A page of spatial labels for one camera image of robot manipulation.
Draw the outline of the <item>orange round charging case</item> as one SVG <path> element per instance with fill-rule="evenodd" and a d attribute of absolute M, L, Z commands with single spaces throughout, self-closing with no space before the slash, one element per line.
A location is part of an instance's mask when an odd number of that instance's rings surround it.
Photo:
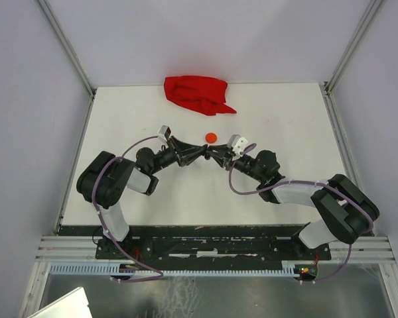
<path fill-rule="evenodd" d="M 205 140 L 208 144 L 214 144 L 218 140 L 218 136 L 213 132 L 209 132 L 206 134 Z"/>

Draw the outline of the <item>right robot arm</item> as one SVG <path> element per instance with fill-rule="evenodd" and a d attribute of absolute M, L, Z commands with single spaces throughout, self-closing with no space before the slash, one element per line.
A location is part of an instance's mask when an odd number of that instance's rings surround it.
<path fill-rule="evenodd" d="M 279 173 L 274 152 L 262 150 L 251 157 L 248 153 L 254 147 L 209 146 L 205 157 L 213 158 L 229 172 L 237 170 L 258 181 L 254 193 L 265 202 L 304 205 L 318 211 L 320 219 L 306 224 L 292 241 L 294 256 L 306 259 L 315 248 L 335 240 L 354 244 L 372 231 L 379 209 L 348 177 L 336 174 L 317 182 L 288 180 Z"/>

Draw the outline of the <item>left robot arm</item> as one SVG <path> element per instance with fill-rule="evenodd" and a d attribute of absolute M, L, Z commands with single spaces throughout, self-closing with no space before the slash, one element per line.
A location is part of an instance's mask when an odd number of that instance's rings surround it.
<path fill-rule="evenodd" d="M 171 136 L 158 152 L 140 148 L 134 161 L 106 151 L 96 156 L 78 178 L 76 190 L 95 207 L 104 235 L 113 239 L 112 253 L 118 258 L 127 258 L 133 252 L 133 241 L 126 238 L 129 225 L 119 202 L 123 192 L 131 189 L 150 196 L 159 182 L 155 177 L 157 172 L 172 164 L 188 166 L 204 156 L 207 147 L 187 144 Z"/>

